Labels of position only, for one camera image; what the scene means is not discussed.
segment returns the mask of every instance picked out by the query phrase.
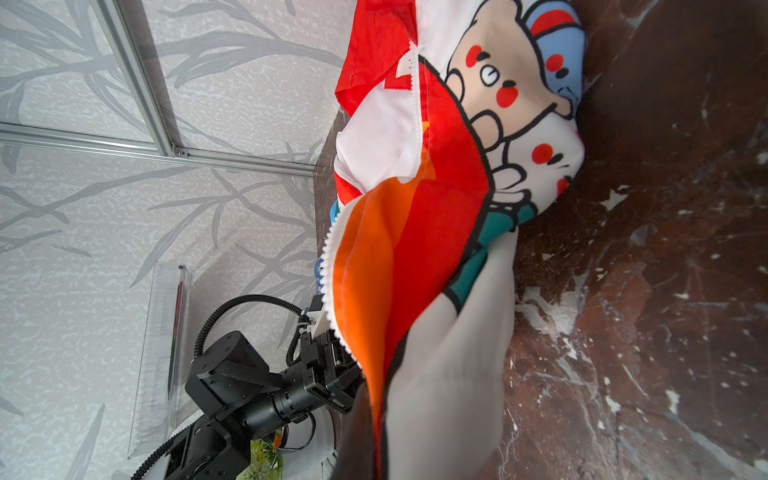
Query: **cartoon print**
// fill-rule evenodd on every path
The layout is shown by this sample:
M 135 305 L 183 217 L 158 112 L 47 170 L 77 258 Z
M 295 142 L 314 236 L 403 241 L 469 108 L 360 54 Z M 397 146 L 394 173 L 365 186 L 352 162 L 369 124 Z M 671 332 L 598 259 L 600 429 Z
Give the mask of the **cartoon print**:
M 482 147 L 524 134 L 551 111 L 569 118 L 571 102 L 549 90 L 539 53 L 516 0 L 486 0 L 448 65 L 445 83 Z
M 584 146 L 573 120 L 548 115 L 527 134 L 486 154 L 495 192 L 489 206 L 524 223 L 551 205 L 575 176 Z
M 541 52 L 549 89 L 571 101 L 575 111 L 581 102 L 581 59 L 584 30 L 576 11 L 561 0 L 542 0 L 523 17 Z

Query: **marble surface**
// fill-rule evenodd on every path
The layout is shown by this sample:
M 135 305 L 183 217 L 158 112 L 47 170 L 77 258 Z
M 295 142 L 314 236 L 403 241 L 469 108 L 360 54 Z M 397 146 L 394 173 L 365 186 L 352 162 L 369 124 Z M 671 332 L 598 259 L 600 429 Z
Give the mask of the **marble surface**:
M 303 177 L 22 148 L 0 170 L 0 478 L 130 478 L 154 262 L 192 275 L 187 351 L 234 296 L 306 306 L 312 200 Z M 209 342 L 238 329 L 279 372 L 295 319 L 250 304 Z
M 573 5 L 587 156 L 521 228 L 503 441 L 475 480 L 765 480 L 768 9 Z

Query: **cloth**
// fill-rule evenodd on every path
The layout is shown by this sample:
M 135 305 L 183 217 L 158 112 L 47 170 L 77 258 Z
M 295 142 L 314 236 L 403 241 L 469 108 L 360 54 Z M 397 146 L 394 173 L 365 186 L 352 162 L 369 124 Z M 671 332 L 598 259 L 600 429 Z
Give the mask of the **cloth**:
M 436 402 L 437 392 L 461 403 L 485 389 L 478 415 L 501 425 L 490 397 L 501 401 L 505 348 L 495 341 L 508 343 L 511 327 L 496 316 L 511 322 L 511 271 L 498 273 L 499 285 L 478 275 L 496 263 L 508 270 L 511 257 L 492 258 L 491 243 L 510 247 L 504 234 L 546 210 L 581 166 L 574 114 L 583 49 L 576 12 L 562 0 L 358 3 L 336 89 L 352 117 L 336 139 L 341 211 L 321 284 L 332 326 L 366 377 L 383 478 L 465 478 L 465 468 L 420 476 L 412 456 L 424 444 L 400 433 L 388 442 L 409 422 L 448 435 L 433 423 L 458 422 L 460 405 Z M 465 318 L 470 298 L 491 310 L 478 305 Z M 436 365 L 451 353 L 467 368 Z M 493 376 L 497 388 L 483 383 Z M 401 387 L 420 382 L 434 389 L 412 396 Z M 393 407 L 406 397 L 421 415 Z M 470 448 L 467 465 L 481 465 L 492 443 Z

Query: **gray leaf pattern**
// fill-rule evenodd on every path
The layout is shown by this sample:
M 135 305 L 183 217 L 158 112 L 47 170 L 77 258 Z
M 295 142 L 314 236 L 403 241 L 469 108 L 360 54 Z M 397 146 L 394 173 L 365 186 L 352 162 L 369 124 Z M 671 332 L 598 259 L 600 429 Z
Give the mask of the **gray leaf pattern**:
M 86 252 L 85 250 L 81 250 L 79 248 L 74 247 L 64 247 L 63 245 L 51 245 L 56 250 L 61 250 L 62 252 L 69 252 L 74 253 L 76 255 L 82 255 L 83 257 L 93 257 L 90 253 Z
M 296 7 L 293 6 L 292 0 L 286 0 L 286 10 L 294 17 L 296 16 Z
M 131 283 L 131 286 L 141 282 L 147 273 L 152 270 L 154 264 L 160 259 L 160 257 L 163 256 L 163 253 L 165 253 L 165 251 L 174 244 L 179 235 L 181 235 L 181 232 L 183 232 L 185 228 L 189 227 L 196 218 L 198 218 L 201 214 L 203 214 L 205 210 L 208 210 L 214 204 L 215 202 L 207 202 L 198 206 L 196 209 L 192 210 L 189 215 L 184 217 L 184 219 L 179 222 L 179 224 L 175 226 L 171 231 L 163 235 L 157 241 L 149 255 L 147 255 L 147 259 L 144 260 L 141 268 L 139 268 L 139 273 L 136 274 L 136 278 Z
M 83 480 L 85 478 L 85 472 L 88 470 L 88 464 L 91 463 L 91 456 L 94 454 L 94 447 L 96 446 L 96 439 L 98 438 L 98 432 L 101 429 L 101 422 L 104 420 L 104 403 L 96 412 L 96 418 L 91 423 L 91 427 L 88 429 L 88 433 L 85 434 L 77 455 L 72 461 L 72 466 L 67 472 L 65 480 Z
M 22 148 L 23 158 L 30 158 L 27 151 L 37 150 Z M 114 162 L 115 165 L 124 162 L 113 157 L 105 157 L 102 160 Z M 189 178 L 182 177 L 183 175 L 189 175 Z M 10 173 L 5 172 L 5 178 L 11 178 Z M 47 181 L 55 184 L 61 179 L 49 177 Z M 179 188 L 180 182 L 193 188 Z M 237 284 L 236 289 L 242 290 L 243 293 L 274 295 L 305 306 L 309 303 L 315 289 L 311 265 L 316 259 L 312 188 L 311 180 L 305 177 L 171 167 L 139 174 L 119 174 L 113 180 L 108 177 L 106 180 L 85 184 L 75 189 L 74 193 L 62 194 L 60 200 L 40 201 L 37 198 L 39 195 L 35 193 L 40 190 L 27 188 L 23 182 L 16 180 L 13 188 L 9 184 L 0 186 L 0 200 L 12 207 L 12 210 L 0 217 L 2 220 L 0 226 L 3 229 L 0 232 L 2 233 L 0 252 L 27 248 L 32 242 L 46 238 L 60 236 L 59 238 L 64 239 L 66 233 L 66 241 L 49 241 L 46 247 L 61 252 L 62 261 L 69 262 L 72 266 L 81 265 L 80 262 L 85 262 L 85 259 L 88 259 L 87 265 L 95 265 L 103 260 L 101 258 L 103 255 L 96 254 L 89 247 L 88 238 L 82 237 L 78 232 L 82 225 L 93 222 L 89 217 L 90 210 L 84 207 L 97 205 L 101 197 L 126 199 L 125 201 L 133 202 L 136 201 L 131 200 L 135 198 L 135 192 L 148 189 L 153 192 L 162 192 L 162 194 L 157 195 L 156 204 L 145 204 L 142 212 L 152 215 L 163 214 L 169 222 L 165 230 L 154 230 L 156 233 L 153 234 L 157 235 L 156 240 L 146 243 L 146 250 L 133 267 L 136 270 L 131 272 L 133 279 L 131 285 L 129 286 L 126 282 L 123 288 L 128 289 L 145 279 L 153 265 L 158 260 L 162 260 L 164 255 L 180 242 L 180 239 L 190 238 L 185 236 L 186 232 L 194 227 L 194 231 L 197 232 L 195 235 L 198 235 L 203 228 L 206 233 L 204 238 L 208 244 L 215 242 L 213 250 L 218 249 L 221 253 L 228 251 L 236 258 L 240 256 L 242 260 L 238 259 L 238 261 L 242 264 L 241 270 L 247 273 L 243 277 L 243 282 Z M 276 198 L 279 198 L 281 203 L 278 208 L 274 207 Z M 240 208 L 234 208 L 230 202 L 238 204 Z M 205 220 L 209 218 L 206 217 L 209 215 L 207 212 L 212 214 L 210 225 L 207 225 Z M 261 225 L 265 221 L 268 222 L 270 230 L 281 233 L 280 243 L 249 242 L 248 235 L 238 237 L 244 241 L 234 240 L 231 236 L 234 215 L 238 216 L 236 217 L 237 225 L 248 224 L 251 217 Z M 61 225 L 61 228 L 39 228 L 38 231 L 29 231 L 30 227 L 35 228 L 46 223 L 55 223 Z M 207 234 L 205 228 L 210 228 L 210 234 Z M 237 290 L 231 291 L 231 296 L 237 294 Z M 253 308 L 253 306 L 244 307 L 246 308 L 233 312 L 229 320 L 239 318 Z M 275 332 L 274 339 L 270 340 L 274 343 L 274 349 L 280 346 L 284 348 L 286 339 L 292 332 L 294 320 L 295 316 L 286 315 L 285 323 L 280 322 L 279 330 Z M 21 414 L 4 398 L 0 398 L 0 408 L 16 415 Z M 106 423 L 102 423 L 103 416 L 104 411 L 100 409 L 88 430 L 86 439 L 74 455 L 74 460 L 67 459 L 67 462 L 72 462 L 66 476 L 67 480 L 84 478 L 85 472 L 93 475 L 91 470 L 96 469 L 96 465 L 91 462 L 91 457 L 94 454 L 99 428 L 101 430 L 106 428 L 104 427 Z M 115 470 L 119 465 L 108 466 L 111 466 L 111 470 L 103 472 L 104 477 L 112 475 L 114 478 L 122 478 L 122 472 Z M 14 475 L 15 468 L 18 467 L 16 465 L 10 467 Z
M 0 78 L 0 121 L 20 124 L 22 111 L 29 118 L 42 111 L 38 98 L 25 99 L 25 87 L 30 81 L 35 84 L 60 84 L 58 76 L 76 74 L 81 79 L 77 88 L 88 93 L 95 101 L 100 102 L 101 110 L 87 111 L 79 114 L 81 108 L 73 104 L 72 108 L 64 109 L 60 115 L 67 115 L 66 121 L 58 119 L 50 121 L 47 117 L 37 115 L 33 124 L 51 127 L 59 130 L 79 131 L 87 134 L 101 134 L 108 137 L 122 137 L 132 140 L 148 141 L 148 130 L 138 113 L 135 102 L 131 99 L 123 75 L 110 51 L 103 51 L 99 45 L 104 45 L 104 35 L 93 27 L 93 12 L 88 0 L 59 0 L 66 7 L 66 12 L 56 11 L 58 16 L 68 15 L 69 22 L 63 18 L 43 10 L 34 0 L 18 0 L 5 2 L 3 8 L 9 17 L 17 18 L 31 27 L 31 30 L 10 28 L 0 25 L 0 38 L 13 44 L 22 51 L 29 52 L 43 61 L 33 60 L 27 56 L 34 69 L 21 71 Z M 253 25 L 265 36 L 254 35 L 244 31 L 209 31 L 190 38 L 180 38 L 166 41 L 151 48 L 140 48 L 145 59 L 183 55 L 184 60 L 177 63 L 165 76 L 172 88 L 180 88 L 198 78 L 223 74 L 232 68 L 259 61 L 270 56 L 290 58 L 306 58 L 340 68 L 343 59 L 321 48 L 301 45 L 281 38 L 274 29 L 267 25 L 267 20 L 259 18 L 250 9 L 253 5 L 244 6 L 238 0 L 208 0 L 206 2 L 191 2 L 176 11 L 160 8 L 158 12 L 166 18 L 193 18 L 197 15 L 224 14 L 230 18 Z M 290 0 L 286 0 L 286 9 L 291 15 L 296 15 L 296 9 Z M 271 20 L 272 15 L 264 15 Z M 325 86 L 328 92 L 333 91 L 333 80 L 329 79 Z M 89 104 L 87 108 L 97 108 Z M 185 147 L 194 148 L 196 139 L 221 151 L 253 155 L 256 157 L 287 160 L 288 154 L 267 153 L 255 151 L 250 146 L 238 147 L 234 142 L 206 131 L 206 118 L 186 118 L 183 114 L 164 107 L 164 113 L 172 120 L 175 129 Z M 306 152 L 296 152 L 295 161 L 311 164 L 316 144 Z M 11 173 L 16 172 L 18 163 L 18 148 L 4 146 L 2 148 L 2 163 Z
M 15 405 L 11 403 L 10 400 L 6 399 L 4 396 L 0 396 L 0 409 L 5 410 L 6 412 L 10 412 L 14 415 L 24 416 L 24 412 L 17 409 Z

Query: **leaf pattern wallpaper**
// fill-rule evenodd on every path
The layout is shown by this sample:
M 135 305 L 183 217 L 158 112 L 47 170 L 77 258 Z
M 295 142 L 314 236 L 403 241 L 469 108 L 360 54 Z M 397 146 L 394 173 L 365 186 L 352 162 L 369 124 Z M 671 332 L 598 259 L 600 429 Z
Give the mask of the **leaf pattern wallpaper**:
M 143 460 L 126 454 L 153 264 L 190 271 L 190 329 L 243 293 L 308 305 L 312 181 L 33 147 L 17 160 L 0 167 L 0 478 L 124 480 Z M 239 329 L 280 371 L 293 320 L 250 304 L 210 338 Z
M 122 3 L 174 141 L 316 161 L 339 110 L 354 0 Z M 0 12 L 0 121 L 151 141 L 88 0 Z M 8 169 L 17 154 L 3 152 Z
M 151 141 L 88 0 L 1 3 L 0 49 L 0 121 Z
M 238 154 L 288 151 L 289 159 L 293 151 L 319 154 L 339 110 L 333 91 L 355 5 L 143 0 L 149 32 L 137 41 L 145 61 L 159 60 L 180 142 Z

